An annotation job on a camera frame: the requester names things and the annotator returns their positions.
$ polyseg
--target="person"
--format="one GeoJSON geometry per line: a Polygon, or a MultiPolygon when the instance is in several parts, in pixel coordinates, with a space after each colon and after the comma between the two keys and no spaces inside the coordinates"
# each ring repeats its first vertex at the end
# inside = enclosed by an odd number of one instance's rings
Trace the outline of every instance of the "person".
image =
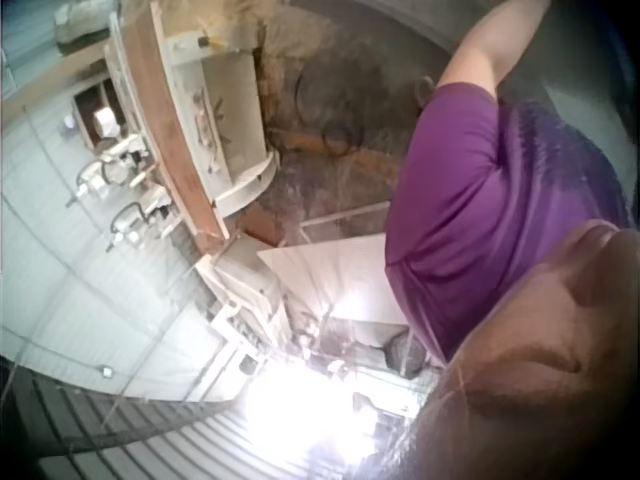
{"type": "Polygon", "coordinates": [[[537,107],[499,108],[549,0],[465,38],[423,112],[387,273],[445,370],[359,478],[626,478],[636,468],[640,235],[606,158],[537,107]]]}
{"type": "Polygon", "coordinates": [[[637,469],[640,240],[591,221],[465,339],[359,478],[627,478],[637,469]]]}
{"type": "Polygon", "coordinates": [[[508,0],[467,34],[421,114],[391,204],[386,274],[443,365],[572,229],[632,225],[593,143],[541,106],[497,100],[550,4],[508,0]]]}

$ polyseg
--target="purple shirt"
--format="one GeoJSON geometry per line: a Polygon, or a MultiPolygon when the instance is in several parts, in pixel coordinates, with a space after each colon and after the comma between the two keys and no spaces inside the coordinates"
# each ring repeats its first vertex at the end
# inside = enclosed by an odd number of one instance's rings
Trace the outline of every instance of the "purple shirt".
{"type": "Polygon", "coordinates": [[[540,106],[466,83],[422,113],[387,220],[386,273],[416,335],[451,359],[527,270],[589,219],[629,227],[606,157],[540,106]]]}

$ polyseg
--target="wooden beam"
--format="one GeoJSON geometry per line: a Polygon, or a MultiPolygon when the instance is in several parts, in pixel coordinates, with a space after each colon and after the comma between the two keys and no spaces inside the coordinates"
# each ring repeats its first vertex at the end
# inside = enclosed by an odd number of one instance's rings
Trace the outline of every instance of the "wooden beam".
{"type": "Polygon", "coordinates": [[[172,186],[176,203],[189,217],[192,233],[202,253],[220,248],[222,229],[204,191],[178,120],[162,64],[162,57],[149,5],[122,28],[128,66],[140,100],[148,134],[158,147],[161,172],[172,186]]]}
{"type": "Polygon", "coordinates": [[[17,92],[2,101],[3,127],[9,125],[22,112],[22,108],[30,108],[40,103],[70,83],[76,76],[94,64],[104,59],[104,47],[107,40],[94,43],[87,48],[62,58],[53,67],[38,76],[17,92]]]}

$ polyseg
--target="wooden board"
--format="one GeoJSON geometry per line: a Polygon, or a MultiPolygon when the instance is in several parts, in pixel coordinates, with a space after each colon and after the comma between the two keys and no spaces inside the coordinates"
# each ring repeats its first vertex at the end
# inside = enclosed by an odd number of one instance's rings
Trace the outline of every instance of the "wooden board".
{"type": "Polygon", "coordinates": [[[203,252],[217,250],[224,235],[207,199],[200,177],[192,162],[184,133],[171,97],[162,64],[151,6],[138,12],[122,27],[124,50],[131,77],[148,127],[148,134],[158,147],[161,172],[167,177],[172,194],[184,207],[203,252]]]}

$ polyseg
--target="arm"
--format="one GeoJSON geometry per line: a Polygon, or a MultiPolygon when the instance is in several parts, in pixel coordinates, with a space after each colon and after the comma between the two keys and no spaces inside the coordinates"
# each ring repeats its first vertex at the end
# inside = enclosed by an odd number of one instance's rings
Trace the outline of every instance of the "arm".
{"type": "Polygon", "coordinates": [[[529,46],[551,0],[507,0],[494,8],[462,40],[438,87],[466,82],[494,98],[498,84],[529,46]]]}

